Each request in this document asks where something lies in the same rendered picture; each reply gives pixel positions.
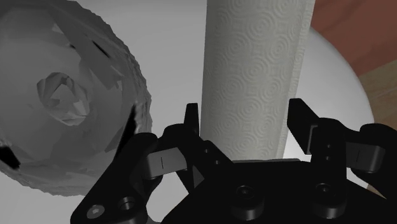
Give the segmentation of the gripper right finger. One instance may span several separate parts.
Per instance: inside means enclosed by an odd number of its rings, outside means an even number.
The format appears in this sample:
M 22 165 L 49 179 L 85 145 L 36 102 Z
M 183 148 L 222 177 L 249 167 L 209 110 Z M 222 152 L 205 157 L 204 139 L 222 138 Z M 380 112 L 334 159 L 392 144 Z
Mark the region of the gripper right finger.
M 350 168 L 387 199 L 397 195 L 392 180 L 397 174 L 397 130 L 367 123 L 355 131 L 339 120 L 318 117 L 300 98 L 288 102 L 287 126 L 306 155 L 337 169 Z

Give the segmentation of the white paper towel roll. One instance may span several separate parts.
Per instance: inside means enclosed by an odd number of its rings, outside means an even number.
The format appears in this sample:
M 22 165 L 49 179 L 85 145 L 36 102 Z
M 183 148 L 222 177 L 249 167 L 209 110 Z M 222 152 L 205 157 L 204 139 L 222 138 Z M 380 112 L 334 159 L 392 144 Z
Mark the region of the white paper towel roll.
M 200 136 L 231 160 L 282 158 L 316 0 L 207 0 Z

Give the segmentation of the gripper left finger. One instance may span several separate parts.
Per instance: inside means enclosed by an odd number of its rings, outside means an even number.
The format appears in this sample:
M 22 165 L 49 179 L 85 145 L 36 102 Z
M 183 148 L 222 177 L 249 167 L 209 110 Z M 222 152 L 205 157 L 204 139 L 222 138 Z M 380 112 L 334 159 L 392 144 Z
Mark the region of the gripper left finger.
M 115 157 L 73 211 L 70 224 L 153 224 L 146 205 L 164 174 L 176 172 L 188 195 L 160 224 L 202 224 L 215 217 L 221 184 L 233 162 L 199 136 L 198 105 L 186 106 L 183 123 L 161 137 L 132 134 L 129 119 Z

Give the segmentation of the grey toilet paper roll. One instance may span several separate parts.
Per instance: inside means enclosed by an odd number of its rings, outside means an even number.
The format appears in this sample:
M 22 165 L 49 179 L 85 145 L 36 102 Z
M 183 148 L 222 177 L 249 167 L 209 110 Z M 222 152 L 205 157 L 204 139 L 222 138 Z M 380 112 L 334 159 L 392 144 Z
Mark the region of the grey toilet paper roll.
M 111 26 L 74 0 L 0 0 L 0 172 L 51 195 L 85 195 L 130 115 L 151 96 Z

